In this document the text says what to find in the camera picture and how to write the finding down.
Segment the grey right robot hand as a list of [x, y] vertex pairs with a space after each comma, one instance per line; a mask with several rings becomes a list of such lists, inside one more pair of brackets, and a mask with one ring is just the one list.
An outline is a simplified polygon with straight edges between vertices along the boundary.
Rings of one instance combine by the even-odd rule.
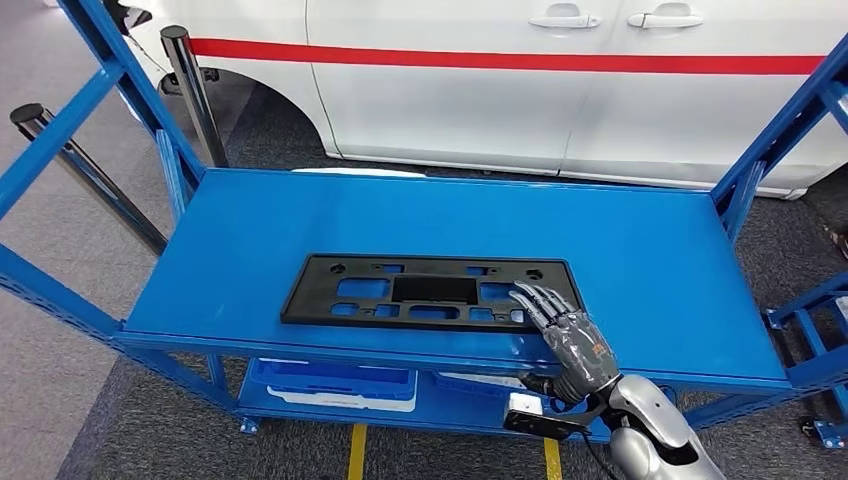
[[615, 355], [598, 327], [558, 291], [516, 280], [509, 296], [561, 363], [561, 372], [553, 377], [520, 376], [526, 389], [573, 406], [620, 376]]

